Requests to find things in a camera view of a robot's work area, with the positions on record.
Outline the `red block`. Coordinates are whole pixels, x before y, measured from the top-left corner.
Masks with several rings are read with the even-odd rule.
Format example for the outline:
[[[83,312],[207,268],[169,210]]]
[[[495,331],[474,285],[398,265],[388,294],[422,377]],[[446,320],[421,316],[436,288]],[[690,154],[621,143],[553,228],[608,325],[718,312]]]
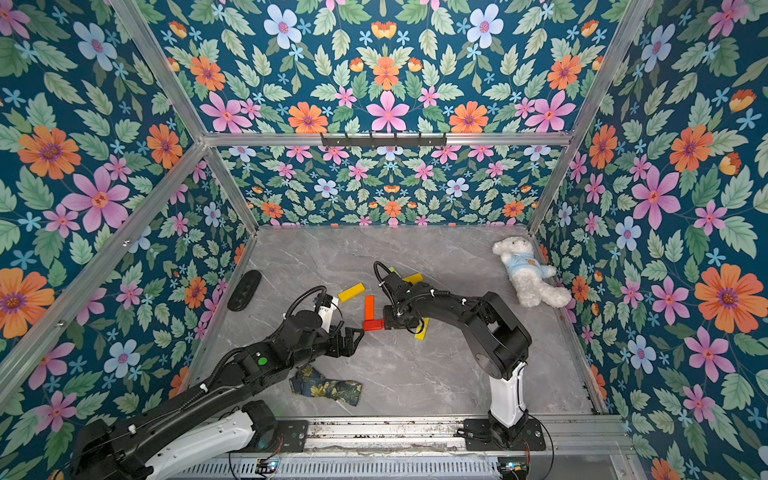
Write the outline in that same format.
[[[363,322],[365,332],[381,331],[386,329],[384,320],[365,320]]]

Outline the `orange block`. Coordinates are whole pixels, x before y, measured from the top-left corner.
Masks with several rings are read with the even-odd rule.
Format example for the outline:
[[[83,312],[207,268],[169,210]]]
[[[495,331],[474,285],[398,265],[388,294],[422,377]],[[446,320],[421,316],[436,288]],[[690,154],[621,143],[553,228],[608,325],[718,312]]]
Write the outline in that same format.
[[[374,321],[376,319],[376,309],[375,309],[375,297],[374,296],[367,296],[365,298],[365,312],[364,312],[364,321]]]

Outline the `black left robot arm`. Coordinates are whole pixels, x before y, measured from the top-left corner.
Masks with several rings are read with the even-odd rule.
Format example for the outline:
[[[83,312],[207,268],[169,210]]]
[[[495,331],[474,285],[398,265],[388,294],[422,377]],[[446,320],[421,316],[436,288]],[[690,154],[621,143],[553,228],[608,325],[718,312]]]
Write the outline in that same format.
[[[263,340],[229,351],[207,378],[175,397],[113,425],[86,426],[70,476],[165,479],[222,453],[279,447],[278,422],[258,394],[319,357],[352,356],[363,336],[344,324],[324,328],[315,311],[294,313]]]

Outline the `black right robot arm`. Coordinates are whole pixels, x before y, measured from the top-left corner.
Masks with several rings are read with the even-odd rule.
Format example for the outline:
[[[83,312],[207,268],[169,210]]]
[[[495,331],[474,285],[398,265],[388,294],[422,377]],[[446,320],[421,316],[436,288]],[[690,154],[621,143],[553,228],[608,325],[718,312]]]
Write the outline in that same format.
[[[532,338],[501,297],[488,292],[464,296],[439,290],[421,281],[412,283],[393,271],[374,274],[389,303],[383,307],[384,330],[424,332],[427,320],[438,320],[457,328],[491,386],[489,417],[496,425],[511,429],[527,413],[523,377],[528,365]]]

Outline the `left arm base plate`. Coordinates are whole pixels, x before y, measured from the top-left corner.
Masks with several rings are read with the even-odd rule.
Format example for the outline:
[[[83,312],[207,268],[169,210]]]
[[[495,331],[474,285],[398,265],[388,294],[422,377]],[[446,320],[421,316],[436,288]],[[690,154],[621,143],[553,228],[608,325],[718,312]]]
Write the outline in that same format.
[[[304,451],[308,430],[306,420],[278,420],[275,429],[266,436],[255,435],[239,453],[300,453]]]

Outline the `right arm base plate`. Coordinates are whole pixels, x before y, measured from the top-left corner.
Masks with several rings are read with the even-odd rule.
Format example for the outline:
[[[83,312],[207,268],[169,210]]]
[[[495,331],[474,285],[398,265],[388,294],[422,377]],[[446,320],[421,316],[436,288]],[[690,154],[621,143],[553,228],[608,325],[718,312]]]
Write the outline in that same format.
[[[535,419],[522,419],[505,427],[490,418],[465,419],[456,436],[465,441],[468,451],[545,451],[547,435]]]

